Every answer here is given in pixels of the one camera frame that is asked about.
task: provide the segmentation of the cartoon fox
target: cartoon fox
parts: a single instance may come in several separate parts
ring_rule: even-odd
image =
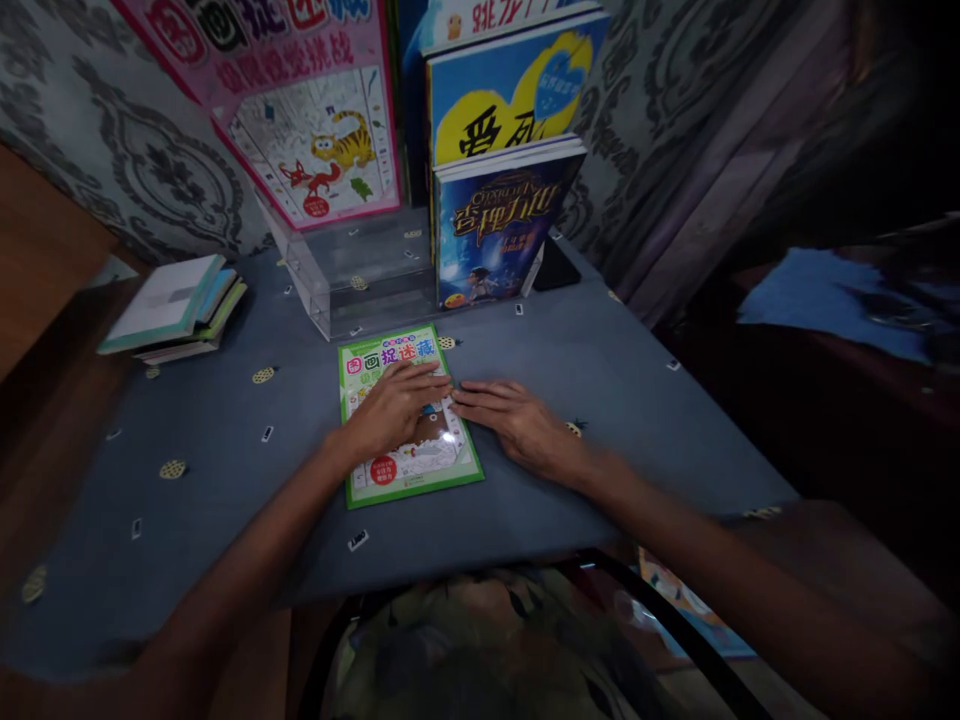
[[[293,172],[287,170],[283,163],[280,163],[279,167],[280,172],[290,180],[291,189],[301,188],[304,185],[307,186],[307,197],[320,197],[317,193],[317,188],[321,185],[326,189],[327,193],[329,193],[330,184],[335,183],[340,179],[340,176],[343,175],[340,166],[333,162],[330,163],[329,173],[317,173],[316,175],[311,175],[304,170],[303,163],[299,160],[297,160],[297,169]]]

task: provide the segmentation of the table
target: table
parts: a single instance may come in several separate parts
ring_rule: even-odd
[[[562,243],[571,254],[569,246]],[[50,680],[130,662],[180,598],[322,438],[340,424],[337,346],[304,314],[276,256],[240,262],[251,288],[220,352],[133,373],[60,539],[46,591],[22,608],[0,660]],[[796,492],[579,256],[575,286],[442,317],[455,380],[513,378],[584,438],[713,515]],[[257,385],[253,374],[276,367]],[[264,429],[274,426],[267,443]],[[299,554],[281,606],[606,543],[615,529],[584,499],[511,463],[473,426],[486,479],[346,510],[343,490]],[[168,460],[187,463],[162,480]],[[141,518],[141,536],[131,526]],[[347,541],[370,539],[356,552]]]

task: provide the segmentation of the red circle label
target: red circle label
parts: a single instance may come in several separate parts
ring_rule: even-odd
[[[378,457],[370,466],[370,475],[377,485],[389,485],[397,479],[397,463],[393,458]]]
[[[303,211],[311,217],[323,217],[330,212],[330,205],[321,197],[308,197],[303,201]]]

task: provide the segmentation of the stack of books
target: stack of books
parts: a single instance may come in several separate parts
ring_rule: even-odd
[[[227,321],[247,291],[221,255],[153,271],[97,348],[100,355],[136,350],[147,365],[220,349]]]
[[[441,310],[529,287],[586,156],[568,130],[609,22],[581,2],[424,53]]]

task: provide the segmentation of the hand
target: hand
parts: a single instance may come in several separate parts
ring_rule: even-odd
[[[507,457],[535,475],[583,491],[597,459],[550,409],[519,383],[464,381],[455,390],[452,410],[464,420],[486,425],[500,438]]]
[[[449,375],[430,375],[438,362],[412,365],[409,360],[388,367],[347,423],[329,441],[347,453],[352,467],[384,455],[413,435],[424,405],[450,394]]]

